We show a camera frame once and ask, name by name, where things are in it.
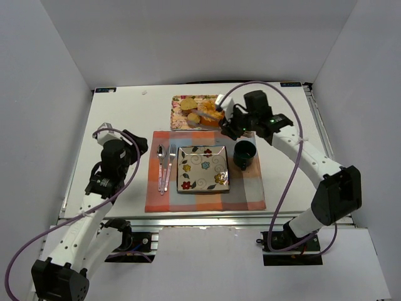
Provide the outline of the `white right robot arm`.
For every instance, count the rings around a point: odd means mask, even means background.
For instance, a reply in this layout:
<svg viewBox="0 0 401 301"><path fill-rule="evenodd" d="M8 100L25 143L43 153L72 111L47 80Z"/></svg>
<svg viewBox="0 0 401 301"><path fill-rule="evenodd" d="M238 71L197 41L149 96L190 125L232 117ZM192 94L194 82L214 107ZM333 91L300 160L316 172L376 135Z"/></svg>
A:
<svg viewBox="0 0 401 301"><path fill-rule="evenodd" d="M361 174L355 166L342 166L305 140L300 126L284 114L273 113L263 91L246 93L244 100L244 105L226 96L216 100L216 108L224 112L219 123L222 134L236 140L254 132L292 160L316 189L310 207L284 225L284 234L296 243L361 207Z"/></svg>

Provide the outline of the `small yellow muffin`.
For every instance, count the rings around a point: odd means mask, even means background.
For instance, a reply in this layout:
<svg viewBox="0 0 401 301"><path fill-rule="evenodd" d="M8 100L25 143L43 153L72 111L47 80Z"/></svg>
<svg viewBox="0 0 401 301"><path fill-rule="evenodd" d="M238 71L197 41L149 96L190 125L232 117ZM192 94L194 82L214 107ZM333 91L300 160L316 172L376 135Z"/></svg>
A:
<svg viewBox="0 0 401 301"><path fill-rule="evenodd" d="M187 123L190 127L197 127L201 123L201 117L195 113L187 116Z"/></svg>

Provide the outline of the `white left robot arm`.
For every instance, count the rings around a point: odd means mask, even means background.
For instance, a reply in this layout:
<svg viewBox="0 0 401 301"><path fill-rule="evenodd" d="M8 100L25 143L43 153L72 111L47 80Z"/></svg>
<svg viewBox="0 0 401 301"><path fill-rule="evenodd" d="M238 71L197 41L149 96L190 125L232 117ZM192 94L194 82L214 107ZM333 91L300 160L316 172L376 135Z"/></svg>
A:
<svg viewBox="0 0 401 301"><path fill-rule="evenodd" d="M93 138L102 151L91 170L78 214L64 225L65 234L54 250L46 259L36 260L31 269L36 294L43 300L84 300L95 270L113 250L131 241L127 221L102 221L131 183L129 167L137 166L147 152L147 139L108 124Z"/></svg>

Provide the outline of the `metal kitchen tongs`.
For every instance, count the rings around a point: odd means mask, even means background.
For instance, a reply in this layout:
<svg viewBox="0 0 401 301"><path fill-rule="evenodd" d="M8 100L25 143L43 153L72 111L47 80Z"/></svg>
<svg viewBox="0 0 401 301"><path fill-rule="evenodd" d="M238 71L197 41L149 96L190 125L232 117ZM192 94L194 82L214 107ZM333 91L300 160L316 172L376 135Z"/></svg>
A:
<svg viewBox="0 0 401 301"><path fill-rule="evenodd" d="M187 116L188 122L206 127L218 127L219 122L224 118L224 112L217 110L195 110L192 109Z"/></svg>

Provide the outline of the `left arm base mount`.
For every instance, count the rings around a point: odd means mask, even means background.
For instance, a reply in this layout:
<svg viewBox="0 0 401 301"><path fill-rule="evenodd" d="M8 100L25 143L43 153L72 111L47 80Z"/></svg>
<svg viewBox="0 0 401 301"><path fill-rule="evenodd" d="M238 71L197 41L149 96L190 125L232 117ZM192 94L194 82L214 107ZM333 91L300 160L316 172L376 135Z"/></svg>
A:
<svg viewBox="0 0 401 301"><path fill-rule="evenodd" d="M149 231L134 231L127 220L116 218L100 223L100 229L115 229L121 243L106 258L107 263L152 263L157 249L158 236Z"/></svg>

